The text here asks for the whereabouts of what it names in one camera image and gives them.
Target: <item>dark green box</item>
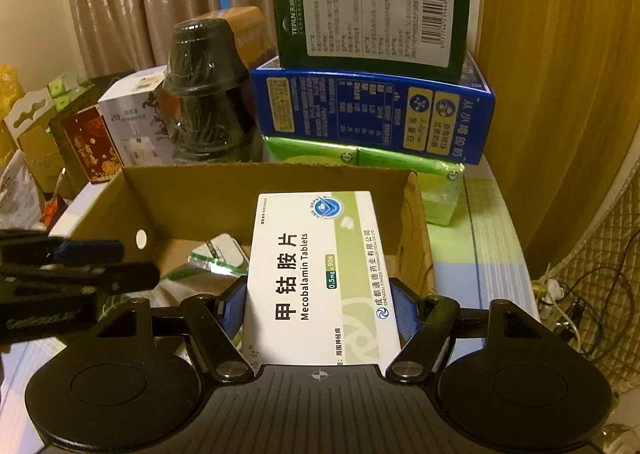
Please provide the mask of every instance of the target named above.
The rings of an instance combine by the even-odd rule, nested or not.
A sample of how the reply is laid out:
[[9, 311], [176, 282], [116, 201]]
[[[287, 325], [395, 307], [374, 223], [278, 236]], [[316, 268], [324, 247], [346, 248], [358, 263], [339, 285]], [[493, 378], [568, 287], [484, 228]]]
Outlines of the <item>dark green box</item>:
[[460, 78], [469, 0], [273, 0], [283, 68]]

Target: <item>ribbed black surface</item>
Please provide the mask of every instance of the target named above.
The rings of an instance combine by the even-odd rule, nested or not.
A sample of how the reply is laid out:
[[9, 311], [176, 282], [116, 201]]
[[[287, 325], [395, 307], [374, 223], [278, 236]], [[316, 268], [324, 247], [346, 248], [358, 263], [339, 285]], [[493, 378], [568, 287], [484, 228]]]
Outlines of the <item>ribbed black surface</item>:
[[[268, 366], [214, 392], [190, 424], [140, 454], [488, 454], [454, 431], [416, 387], [374, 366]], [[59, 454], [47, 448], [43, 454]], [[583, 447], [580, 454], [594, 454]]]

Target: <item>barcode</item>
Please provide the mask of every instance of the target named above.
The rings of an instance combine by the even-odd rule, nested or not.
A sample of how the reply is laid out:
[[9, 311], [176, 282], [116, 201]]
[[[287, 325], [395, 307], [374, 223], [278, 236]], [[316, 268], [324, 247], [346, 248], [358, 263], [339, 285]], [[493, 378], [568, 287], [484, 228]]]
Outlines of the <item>barcode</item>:
[[444, 48], [447, 27], [447, 0], [422, 0], [420, 40]]

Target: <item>tablecloth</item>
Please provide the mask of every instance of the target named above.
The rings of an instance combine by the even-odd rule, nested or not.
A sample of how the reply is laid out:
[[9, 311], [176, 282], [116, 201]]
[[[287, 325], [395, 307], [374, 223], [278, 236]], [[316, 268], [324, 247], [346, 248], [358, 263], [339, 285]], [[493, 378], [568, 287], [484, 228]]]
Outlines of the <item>tablecloth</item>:
[[[89, 185], [56, 226], [67, 234], [101, 186]], [[510, 299], [538, 317], [529, 274], [509, 212], [489, 165], [465, 171], [464, 189], [449, 227], [428, 225], [436, 291], [461, 306], [488, 308], [492, 299]], [[3, 357], [0, 387], [0, 454], [34, 454], [42, 446], [24, 405], [31, 375], [62, 349], [56, 339], [14, 344]], [[482, 347], [482, 339], [457, 341], [452, 360]]]

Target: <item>quilted fabric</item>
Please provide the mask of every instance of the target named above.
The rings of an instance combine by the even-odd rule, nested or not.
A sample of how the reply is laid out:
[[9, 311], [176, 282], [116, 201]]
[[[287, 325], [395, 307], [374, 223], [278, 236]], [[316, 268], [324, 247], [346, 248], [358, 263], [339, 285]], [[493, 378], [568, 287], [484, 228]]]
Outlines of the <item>quilted fabric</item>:
[[[640, 160], [634, 165], [623, 189], [614, 204], [603, 216], [587, 237], [578, 243], [571, 253], [558, 266], [552, 269], [550, 277], [564, 282], [569, 287], [579, 281], [574, 291], [593, 306], [599, 315], [607, 293], [616, 278], [615, 270], [622, 262], [625, 247], [633, 234], [640, 229]], [[604, 337], [590, 355], [594, 363], [607, 377], [615, 392], [623, 392], [640, 384], [640, 236], [629, 246], [622, 273], [628, 279], [636, 300], [631, 324], [624, 331], [632, 310], [627, 291], [619, 281], [603, 318]], [[601, 269], [593, 274], [588, 272], [597, 267]], [[569, 306], [567, 298], [561, 306]], [[598, 326], [596, 320], [587, 315], [580, 324], [583, 347], [594, 342]]]

